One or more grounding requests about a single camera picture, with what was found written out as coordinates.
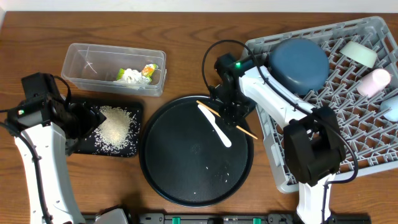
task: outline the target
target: black round plate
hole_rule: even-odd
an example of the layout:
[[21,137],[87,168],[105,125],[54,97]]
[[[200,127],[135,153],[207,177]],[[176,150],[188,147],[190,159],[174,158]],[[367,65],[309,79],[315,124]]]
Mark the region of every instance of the black round plate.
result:
[[[187,96],[159,109],[148,121],[139,148],[141,169],[163,198],[183,206],[204,207],[237,191],[253,161],[253,142],[237,128],[216,124],[231,140],[225,147],[196,100],[218,110],[207,96]],[[249,130],[246,122],[242,128]]]

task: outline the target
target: wooden stick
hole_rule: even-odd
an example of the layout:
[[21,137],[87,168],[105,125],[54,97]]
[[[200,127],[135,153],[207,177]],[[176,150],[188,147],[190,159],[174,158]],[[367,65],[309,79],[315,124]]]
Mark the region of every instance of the wooden stick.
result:
[[[210,112],[212,112],[213,114],[221,117],[217,111],[211,109],[210,107],[208,107],[207,105],[205,105],[204,103],[202,103],[201,101],[197,100],[197,103],[204,106],[206,109],[210,110]],[[239,130],[243,131],[244,133],[246,133],[247,135],[249,135],[250,137],[254,138],[254,139],[258,139],[255,135],[253,135],[252,133],[250,133],[249,131],[246,131],[245,129],[243,129],[240,126],[236,126]]]

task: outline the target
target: dish rack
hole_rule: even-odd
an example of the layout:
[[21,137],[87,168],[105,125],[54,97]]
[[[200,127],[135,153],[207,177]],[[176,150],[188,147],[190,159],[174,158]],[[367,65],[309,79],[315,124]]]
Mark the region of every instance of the dish rack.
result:
[[[290,38],[310,39],[328,56],[330,71],[325,85],[318,91],[310,91],[303,100],[317,107],[328,105],[334,109],[341,133],[350,139],[349,144],[358,157],[358,176],[398,167],[398,124],[383,117],[389,110],[379,111],[381,102],[398,95],[398,46],[384,20],[368,17],[261,37],[247,41],[246,45],[254,54],[263,54],[266,58],[276,45]],[[361,96],[356,91],[358,80],[371,69],[340,54],[340,49],[351,40],[377,53],[373,69],[384,68],[392,74],[390,85],[372,98]],[[258,105],[257,113],[277,188],[282,193],[298,191],[297,181],[284,161],[282,130]],[[353,160],[347,151],[336,180],[347,179],[352,172]]]

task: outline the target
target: white plastic knife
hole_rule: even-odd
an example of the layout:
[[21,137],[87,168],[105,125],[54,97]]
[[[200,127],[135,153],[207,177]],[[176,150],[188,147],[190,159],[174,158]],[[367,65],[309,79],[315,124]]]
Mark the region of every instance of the white plastic knife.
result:
[[218,136],[220,137],[221,141],[224,143],[225,147],[231,147],[232,146],[231,141],[224,134],[224,132],[217,126],[216,118],[214,117],[214,115],[204,106],[198,105],[198,107],[201,110],[201,112],[206,116],[207,120],[209,120],[210,124],[213,125],[213,128],[216,130]]

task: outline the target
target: wood grain surface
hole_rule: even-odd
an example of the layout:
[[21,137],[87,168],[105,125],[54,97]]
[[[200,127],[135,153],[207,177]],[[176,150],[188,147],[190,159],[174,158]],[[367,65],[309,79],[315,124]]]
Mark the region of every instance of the wood grain surface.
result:
[[[103,44],[163,50],[167,78],[161,97],[123,96],[78,90],[75,96],[140,101],[144,122],[164,103],[207,93],[200,67],[206,49],[217,40],[247,41],[256,37],[343,22],[370,14],[287,13],[148,13],[148,12],[7,12],[0,35],[0,109],[24,99],[21,78],[35,72],[60,75],[72,43]],[[398,14],[381,14],[398,39]],[[224,44],[208,56],[210,83],[218,82],[212,66],[217,56],[241,47]],[[59,85],[62,93],[66,88]],[[80,210],[98,212],[126,203],[134,212],[264,214],[294,211],[298,194],[282,194],[275,187],[262,144],[257,114],[247,118],[254,140],[254,162],[248,179],[230,198],[205,208],[187,208],[159,196],[146,182],[138,157],[74,154],[67,159],[73,192]],[[0,129],[0,223],[28,223],[29,198],[22,159],[8,133]],[[331,189],[336,213],[368,213],[374,223],[397,223],[398,169],[360,177]]]

